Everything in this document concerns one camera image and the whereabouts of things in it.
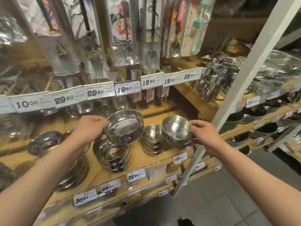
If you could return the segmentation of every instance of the tiled floor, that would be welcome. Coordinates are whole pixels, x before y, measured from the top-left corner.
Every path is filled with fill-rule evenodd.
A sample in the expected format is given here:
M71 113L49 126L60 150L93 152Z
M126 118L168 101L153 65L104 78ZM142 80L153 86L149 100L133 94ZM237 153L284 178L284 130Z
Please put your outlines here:
M250 158L301 190L301 177L275 155L257 150ZM188 183L175 198L165 195L133 208L115 219L115 224L176 226L179 217L189 218L196 226L271 225L225 168Z

